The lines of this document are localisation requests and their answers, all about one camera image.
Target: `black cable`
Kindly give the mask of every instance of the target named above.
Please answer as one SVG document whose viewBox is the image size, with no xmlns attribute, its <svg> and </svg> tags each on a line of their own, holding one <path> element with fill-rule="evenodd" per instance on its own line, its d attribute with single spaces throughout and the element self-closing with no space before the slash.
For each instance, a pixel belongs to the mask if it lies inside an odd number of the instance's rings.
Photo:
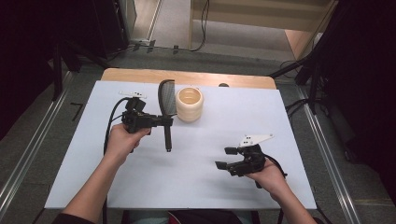
<svg viewBox="0 0 396 224">
<path fill-rule="evenodd" d="M 283 210 L 280 208 L 279 215 L 277 216 L 277 224 L 281 224 L 283 221 Z"/>
<path fill-rule="evenodd" d="M 122 52 L 124 52 L 124 50 L 114 52 L 114 56 L 113 56 L 112 58 L 106 60 L 105 62 L 106 62 L 106 63 L 109 63 L 109 62 L 113 61 L 113 60 L 116 59 Z M 93 63 L 94 63 L 94 62 L 84 61 L 84 60 L 81 60 L 81 59 L 79 59 L 79 60 L 80 60 L 84 65 L 93 64 Z"/>
<path fill-rule="evenodd" d="M 115 118 L 114 118 L 113 120 L 111 120 L 111 121 L 114 121 L 114 120 L 116 120 L 116 119 L 119 119 L 121 116 L 122 116 L 122 115 L 119 115 L 119 116 L 115 117 Z"/>
<path fill-rule="evenodd" d="M 318 212 L 320 212 L 320 214 L 323 216 L 323 218 L 326 220 L 327 224 L 332 224 L 332 222 L 326 217 L 326 215 L 324 215 L 323 210 L 321 210 L 321 208 L 319 207 L 318 203 L 315 202 L 315 204 L 317 205 L 317 210 Z"/>
<path fill-rule="evenodd" d="M 35 216 L 35 220 L 33 220 L 32 224 L 36 224 L 38 219 L 41 217 L 41 215 L 43 214 L 44 210 L 46 210 L 46 208 L 42 208 L 40 210 L 40 212 L 37 214 L 37 216 Z"/>
<path fill-rule="evenodd" d="M 207 23 L 207 15 L 209 14 L 209 0 L 206 0 L 204 9 L 202 10 L 202 15 L 201 15 L 201 29 L 202 29 L 202 42 L 201 45 L 197 49 L 192 49 L 191 51 L 197 51 L 200 50 L 204 45 L 206 41 L 206 23 Z"/>
<path fill-rule="evenodd" d="M 264 157 L 266 157 L 268 160 L 270 160 L 271 162 L 273 162 L 274 165 L 279 169 L 280 173 L 282 173 L 283 177 L 286 178 L 286 176 L 287 176 L 288 174 L 286 174 L 286 173 L 283 171 L 282 166 L 280 166 L 279 162 L 278 162 L 276 159 L 274 159 L 274 158 L 271 157 L 271 156 L 268 156 L 267 154 L 264 154 Z"/>
<path fill-rule="evenodd" d="M 293 126 L 293 115 L 300 110 L 303 105 L 308 104 L 309 103 L 309 99 L 302 99 L 302 100 L 297 100 L 294 103 L 292 103 L 291 105 L 287 105 L 285 106 L 286 109 L 286 113 L 288 114 L 288 118 L 289 118 L 289 122 L 290 122 L 290 127 L 291 130 L 294 133 L 294 126 Z M 319 104 L 320 105 L 320 110 L 327 116 L 329 117 L 329 108 L 326 106 L 326 104 L 323 102 L 322 98 L 317 98 L 314 101 L 314 104 Z"/>
<path fill-rule="evenodd" d="M 285 64 L 285 63 L 297 63 L 297 61 L 294 61 L 294 60 L 285 61 L 279 66 L 279 69 L 282 69 L 282 65 Z M 283 76 L 286 77 L 286 78 L 293 78 L 293 77 L 287 76 L 286 73 L 283 74 Z"/>
<path fill-rule="evenodd" d="M 125 100 L 130 100 L 131 98 L 129 97 L 124 97 L 122 99 L 120 99 L 115 105 L 113 110 L 111 111 L 111 115 L 110 118 L 108 120 L 108 124 L 107 124 L 107 129 L 106 129 L 106 136 L 105 136 L 105 143 L 104 143 L 104 149 L 103 149 L 103 154 L 105 155 L 106 150 L 107 150 L 107 143 L 108 143 L 108 136 L 110 135 L 110 128 L 111 128 L 111 122 L 114 120 L 114 113 L 117 110 L 117 107 L 119 106 L 120 103 L 122 103 Z M 107 198 L 105 199 L 105 202 L 103 203 L 103 207 L 102 207 L 102 220 L 103 220 L 103 224 L 107 224 Z"/>
</svg>

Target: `metal rail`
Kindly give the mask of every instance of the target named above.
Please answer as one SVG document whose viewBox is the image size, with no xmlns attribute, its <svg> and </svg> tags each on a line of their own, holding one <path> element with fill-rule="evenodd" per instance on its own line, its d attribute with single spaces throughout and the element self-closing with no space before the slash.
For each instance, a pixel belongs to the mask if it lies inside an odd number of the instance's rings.
<svg viewBox="0 0 396 224">
<path fill-rule="evenodd" d="M 301 88 L 297 87 L 297 92 L 301 99 L 308 99 L 306 92 Z M 332 151 L 327 144 L 326 138 L 323 131 L 320 128 L 319 121 L 316 115 L 313 115 L 309 105 L 304 105 L 305 114 L 308 117 L 309 124 L 311 125 L 314 136 L 318 142 L 318 147 L 320 154 L 323 157 L 324 163 L 326 164 L 327 170 L 329 172 L 330 179 L 337 194 L 338 201 L 344 211 L 346 221 L 349 224 L 360 224 L 361 220 L 359 218 L 358 212 L 349 195 L 347 186 L 341 176 L 340 171 L 335 163 Z"/>
<path fill-rule="evenodd" d="M 67 72 L 64 76 L 64 91 L 61 93 L 59 99 L 50 104 L 49 109 L 47 110 L 46 115 L 41 120 L 38 128 L 35 130 L 35 134 L 29 142 L 29 145 L 24 150 L 18 164 L 14 168 L 11 176 L 8 178 L 8 181 L 1 189 L 0 193 L 0 222 L 3 219 L 9 205 L 12 202 L 15 194 L 17 193 L 18 188 L 21 185 L 22 180 L 24 179 L 27 171 L 29 170 L 30 165 L 35 159 L 35 155 L 37 151 L 40 149 L 41 143 L 47 135 L 48 130 L 52 122 L 54 121 L 56 115 L 61 108 L 62 103 L 64 102 L 64 98 L 69 90 L 69 84 L 72 82 L 74 76 L 71 72 Z"/>
</svg>

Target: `person's left hand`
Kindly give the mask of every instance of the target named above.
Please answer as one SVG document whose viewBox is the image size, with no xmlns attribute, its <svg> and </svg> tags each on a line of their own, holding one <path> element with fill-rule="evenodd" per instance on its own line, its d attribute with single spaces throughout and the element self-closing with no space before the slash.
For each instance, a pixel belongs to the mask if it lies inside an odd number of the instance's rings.
<svg viewBox="0 0 396 224">
<path fill-rule="evenodd" d="M 105 157 L 122 165 L 129 153 L 139 146 L 140 139 L 149 132 L 150 129 L 140 129 L 136 133 L 128 133 L 122 123 L 114 125 L 110 131 Z"/>
</svg>

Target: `sleeve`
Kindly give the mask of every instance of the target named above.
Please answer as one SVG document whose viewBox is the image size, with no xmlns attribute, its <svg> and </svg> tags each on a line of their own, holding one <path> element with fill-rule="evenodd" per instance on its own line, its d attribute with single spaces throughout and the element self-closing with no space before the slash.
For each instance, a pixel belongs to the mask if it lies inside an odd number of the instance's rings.
<svg viewBox="0 0 396 224">
<path fill-rule="evenodd" d="M 53 221 L 52 224 L 94 224 L 93 222 L 90 222 L 84 218 L 81 217 L 75 217 L 72 215 L 60 213 Z"/>
</svg>

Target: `white table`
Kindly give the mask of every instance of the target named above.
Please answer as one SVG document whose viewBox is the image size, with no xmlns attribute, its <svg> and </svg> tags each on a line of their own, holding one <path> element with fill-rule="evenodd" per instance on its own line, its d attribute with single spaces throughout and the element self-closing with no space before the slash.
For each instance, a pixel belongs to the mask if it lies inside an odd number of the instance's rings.
<svg viewBox="0 0 396 224">
<path fill-rule="evenodd" d="M 176 85 L 176 91 L 186 85 Z M 315 201 L 279 91 L 195 86 L 205 96 L 204 113 L 194 123 L 175 117 L 172 152 L 164 147 L 163 127 L 154 128 L 120 168 L 107 206 L 122 209 L 274 209 L 278 204 L 247 177 L 218 170 L 215 161 L 241 161 L 226 155 L 244 134 L 272 133 L 262 142 L 264 153 L 276 158 L 288 183 L 307 209 Z M 139 91 L 148 98 L 144 111 L 160 115 L 158 84 L 98 81 L 93 88 L 46 208 L 63 208 L 82 187 L 103 156 L 106 125 L 119 91 Z M 124 111 L 119 106 L 116 116 Z"/>
</svg>

